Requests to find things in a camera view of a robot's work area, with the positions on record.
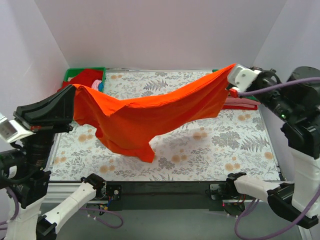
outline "patterned mat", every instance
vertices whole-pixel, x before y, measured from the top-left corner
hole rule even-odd
[[[207,73],[107,73],[104,92],[118,99],[160,95]],[[50,166],[53,181],[78,181],[91,173],[108,181],[224,181],[240,171],[261,180],[280,180],[259,111],[222,110],[216,118],[156,136],[150,142],[153,163],[112,153],[95,137],[95,128],[72,125],[74,130],[57,140]]]

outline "orange cloth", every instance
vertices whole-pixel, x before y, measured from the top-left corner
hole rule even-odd
[[[90,87],[75,84],[73,118],[95,127],[96,137],[112,152],[152,163],[150,140],[187,122],[215,118],[228,91],[232,64],[173,92],[118,100]]]

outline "cable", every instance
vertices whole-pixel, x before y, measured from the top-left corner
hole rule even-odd
[[[102,205],[98,205],[98,209],[100,210],[103,206]],[[104,212],[100,211],[99,212],[99,216],[102,216],[103,214],[105,214]]]
[[[245,202],[245,200],[246,200],[246,195],[244,194],[243,195],[243,200],[242,200],[242,202],[240,202],[240,204],[243,204]]]
[[[253,201],[250,203],[250,207],[246,208],[243,213],[240,214],[240,216],[238,217],[238,219],[236,220],[235,222],[235,225],[234,225],[234,232],[235,234],[242,240],[267,240],[267,239],[271,239],[271,238],[274,238],[280,234],[283,234],[284,232],[288,231],[289,229],[291,229],[292,227],[294,227],[297,223],[299,223],[301,221],[301,219],[304,218],[304,216],[307,214],[307,212],[310,210],[310,208],[312,207],[312,205],[317,201],[317,199],[320,197],[320,186],[318,187],[318,190],[316,192],[316,194],[314,195],[314,197],[311,199],[311,201],[308,203],[308,205],[305,207],[305,209],[300,213],[300,215],[293,221],[291,222],[288,226],[274,232],[274,233],[271,233],[269,235],[266,235],[266,236],[262,236],[262,237],[254,237],[254,238],[249,238],[249,237],[244,237],[242,235],[240,235],[239,233],[239,230],[238,230],[238,225],[239,225],[239,222],[240,222],[240,219],[247,216],[248,214],[250,214],[253,209],[251,209],[250,211],[250,207],[253,205],[254,201],[256,199],[253,199]]]
[[[211,198],[211,195],[215,195],[215,194],[221,195],[221,196],[226,196],[226,197],[232,198],[232,199],[237,199],[236,197],[231,196],[231,195],[229,195],[229,194],[224,194],[224,193],[222,193],[222,192],[218,192],[218,191],[216,191],[216,190],[211,190],[211,189],[206,189],[206,190],[204,191],[204,193],[205,193],[206,195],[208,195],[208,197],[209,197],[211,200],[213,200],[213,199]]]
[[[248,216],[250,213],[252,213],[252,211],[253,210],[255,210],[255,208],[256,208],[256,206],[258,205],[258,203],[259,203],[259,199],[255,202],[255,204],[254,205],[251,205],[252,207],[247,207],[248,208],[248,210],[247,210],[247,212],[243,215],[244,217],[245,216]]]
[[[14,149],[19,149],[20,151],[23,150],[23,147],[20,146],[19,144],[16,144],[17,141],[14,141],[12,143],[10,143],[11,147],[13,147]]]
[[[24,176],[23,178],[20,178],[20,179],[10,179],[10,178],[7,178],[6,176],[3,176],[3,175],[0,176],[0,179],[4,180],[10,184],[21,184],[21,183],[25,182],[26,180],[30,179],[31,176],[38,171],[38,168],[37,167],[35,167],[35,168],[36,169],[34,171],[30,172],[27,176]]]
[[[107,192],[104,193],[104,195],[101,198],[94,198],[94,200],[101,200],[106,196]]]
[[[212,215],[218,215],[218,216],[223,216],[223,217],[231,217],[231,218],[236,218],[236,216],[230,215],[229,213],[220,213],[220,212],[215,212],[215,211],[205,211],[205,214],[212,214]]]
[[[11,197],[13,198],[13,201],[14,201],[14,214],[10,218],[10,220],[13,221],[16,219],[16,217],[19,214],[19,202],[18,202],[16,194],[14,193],[14,191],[10,187],[6,187],[5,189],[7,190],[8,194],[11,195]],[[0,222],[0,226],[4,225],[6,223],[7,223],[7,221]],[[7,230],[7,229],[8,229],[7,227],[0,227],[0,231]]]
[[[111,225],[111,224],[107,223],[106,221],[102,220],[99,217],[91,216],[90,214],[87,215],[88,217],[91,217],[94,220],[98,220],[100,223],[102,223],[102,224],[104,224],[107,227],[112,228],[112,229],[118,229],[124,224],[124,219],[122,218],[122,216],[119,213],[114,212],[114,211],[108,211],[108,210],[97,209],[97,208],[87,208],[87,207],[82,207],[82,208],[80,208],[80,210],[84,210],[84,211],[97,211],[98,210],[100,212],[104,212],[104,213],[107,213],[107,214],[112,214],[112,215],[117,216],[121,220],[121,223],[118,226],[114,226],[114,225]]]
[[[106,204],[106,207],[108,208],[109,206],[110,206],[110,204],[111,204],[111,201],[112,201],[112,198],[110,197],[109,198],[109,201],[108,201],[108,203]]]
[[[276,73],[274,71],[267,70],[265,72],[268,72],[269,74],[271,74],[272,75],[271,78],[274,77],[277,84],[281,84],[280,78],[276,75]]]
[[[240,200],[241,200],[242,196],[243,196],[243,194],[239,196],[238,201],[237,201],[237,202],[235,202],[235,203],[234,203],[234,205],[238,205],[238,203],[240,202]]]
[[[275,89],[281,89],[281,88],[296,85],[296,84],[311,83],[311,82],[320,82],[320,77],[302,78],[302,79],[298,79],[298,80],[287,81],[285,83],[276,84],[273,86],[268,86],[268,87],[265,87],[265,88],[262,88],[259,90],[255,90],[255,91],[238,92],[238,96],[239,97],[248,97],[248,96],[252,96],[252,95],[270,92]]]

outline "purple cable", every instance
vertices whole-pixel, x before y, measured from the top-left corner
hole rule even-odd
[[[107,213],[107,214],[112,214],[112,215],[115,215],[117,216],[120,220],[121,220],[121,223],[120,225],[118,226],[114,226],[114,225],[111,225],[109,223],[107,223],[106,221],[103,221],[101,218],[99,217],[95,217],[95,216],[91,216],[90,214],[90,217],[92,217],[93,219],[95,218],[96,220],[98,220],[100,223],[106,225],[107,227],[109,228],[112,228],[112,229],[118,229],[120,228],[123,224],[124,224],[124,219],[122,218],[122,216],[117,213],[117,212],[114,212],[114,211],[108,211],[108,210],[103,210],[103,209],[97,209],[97,208],[87,208],[87,207],[82,207],[80,208],[80,210],[85,210],[85,211],[98,211],[98,212],[103,212],[103,213]]]
[[[9,195],[11,195],[11,197],[13,198],[13,201],[14,201],[14,214],[10,218],[10,220],[13,221],[13,220],[16,219],[16,217],[19,214],[19,202],[18,202],[17,196],[15,195],[14,191],[12,191],[12,189],[10,187],[6,187],[5,189],[7,190]],[[0,222],[0,226],[4,225],[6,223],[7,223],[7,221]],[[8,229],[7,227],[0,227],[0,231],[1,230],[7,230],[7,229]]]
[[[266,236],[262,236],[262,237],[254,237],[254,238],[249,238],[249,237],[244,237],[241,236],[239,234],[239,230],[238,230],[238,225],[240,222],[240,219],[247,216],[246,212],[248,211],[249,208],[246,208],[243,213],[241,213],[241,215],[238,217],[238,219],[235,222],[235,226],[234,226],[234,232],[235,234],[243,240],[267,240],[267,239],[271,239],[274,238],[280,234],[283,234],[284,232],[288,231],[289,229],[291,229],[292,227],[294,227],[298,222],[300,222],[301,219],[304,218],[304,216],[307,214],[307,212],[310,210],[310,208],[312,207],[312,205],[317,201],[317,199],[320,197],[320,186],[318,188],[318,191],[316,192],[316,194],[314,195],[314,197],[311,199],[311,201],[308,203],[308,205],[305,207],[305,209],[300,213],[300,215],[293,221],[291,222],[288,226],[274,232],[271,233],[269,235]]]
[[[205,211],[205,214],[212,214],[212,215],[217,215],[217,216],[223,216],[223,217],[230,217],[230,218],[235,218],[236,216],[233,215],[227,215],[225,213],[220,213],[220,212],[214,212],[214,211]]]
[[[288,81],[285,83],[279,83],[273,86],[268,86],[259,90],[255,90],[255,91],[246,91],[246,92],[238,92],[238,96],[239,97],[248,97],[248,96],[252,96],[252,95],[256,95],[256,94],[263,94],[266,92],[269,92],[271,90],[275,90],[275,89],[281,89],[284,87],[288,87],[291,85],[296,85],[296,84],[303,84],[303,83],[310,83],[310,82],[320,82],[320,77],[308,77],[308,78],[302,78],[302,79],[298,79],[298,80],[293,80],[293,81]]]
[[[252,200],[252,202],[249,204],[249,206],[247,207],[248,208],[248,210],[246,211],[246,213],[242,216],[242,217],[245,217],[245,216],[248,216],[250,213],[252,213],[252,211],[253,210],[255,210],[255,208],[256,208],[256,206],[258,205],[258,203],[259,203],[259,199],[255,202],[255,200],[256,199],[254,199],[254,200]]]

